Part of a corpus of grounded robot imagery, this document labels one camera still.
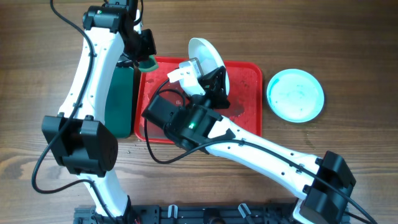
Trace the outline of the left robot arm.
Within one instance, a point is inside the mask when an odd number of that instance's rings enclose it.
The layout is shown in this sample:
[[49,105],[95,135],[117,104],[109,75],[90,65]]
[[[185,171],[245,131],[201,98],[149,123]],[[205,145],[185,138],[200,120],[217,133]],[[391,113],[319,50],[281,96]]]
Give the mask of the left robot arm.
[[93,215],[104,223],[132,218],[130,198],[114,170],[118,141],[105,125],[105,110],[116,68],[157,68],[152,32],[142,28],[143,12],[142,1],[88,8],[78,28],[84,41],[72,86],[58,114],[42,123],[45,151],[86,185],[96,205]]

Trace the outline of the white plate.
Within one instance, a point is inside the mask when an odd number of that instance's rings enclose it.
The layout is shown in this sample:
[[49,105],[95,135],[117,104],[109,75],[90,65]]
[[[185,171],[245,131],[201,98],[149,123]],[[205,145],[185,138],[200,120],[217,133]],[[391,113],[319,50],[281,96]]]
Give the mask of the white plate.
[[[204,76],[218,67],[224,66],[226,68],[224,61],[216,48],[204,38],[194,37],[190,39],[188,43],[188,56],[189,58],[196,57],[199,60]],[[229,90],[229,77],[228,72],[226,71],[226,92],[228,95]]]

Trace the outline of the light blue plate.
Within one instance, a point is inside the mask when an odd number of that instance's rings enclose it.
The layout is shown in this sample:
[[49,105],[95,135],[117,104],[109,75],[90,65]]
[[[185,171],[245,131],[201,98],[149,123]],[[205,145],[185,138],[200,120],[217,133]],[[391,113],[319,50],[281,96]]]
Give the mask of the light blue plate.
[[268,82],[266,98],[270,109],[291,123],[315,119],[325,105],[320,82],[310,73],[296,68],[276,73]]

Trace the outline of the green yellow sponge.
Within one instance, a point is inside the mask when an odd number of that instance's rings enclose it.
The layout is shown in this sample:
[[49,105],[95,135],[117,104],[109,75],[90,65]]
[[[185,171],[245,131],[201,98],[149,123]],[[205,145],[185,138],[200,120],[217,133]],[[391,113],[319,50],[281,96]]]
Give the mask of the green yellow sponge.
[[154,70],[157,70],[159,67],[154,55],[150,55],[147,60],[142,60],[139,62],[138,69],[143,72],[153,72]]

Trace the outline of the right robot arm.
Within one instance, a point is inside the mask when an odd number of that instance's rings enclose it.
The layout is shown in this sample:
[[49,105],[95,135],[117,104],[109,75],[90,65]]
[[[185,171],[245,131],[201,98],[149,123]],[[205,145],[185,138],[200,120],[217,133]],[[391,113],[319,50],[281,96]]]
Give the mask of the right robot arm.
[[238,162],[273,179],[297,198],[292,218],[300,223],[340,223],[356,184],[345,160],[328,151],[324,157],[295,152],[250,133],[218,109],[229,107],[224,66],[206,75],[183,72],[200,90],[177,106],[162,97],[160,86],[142,113],[187,154],[203,151]]

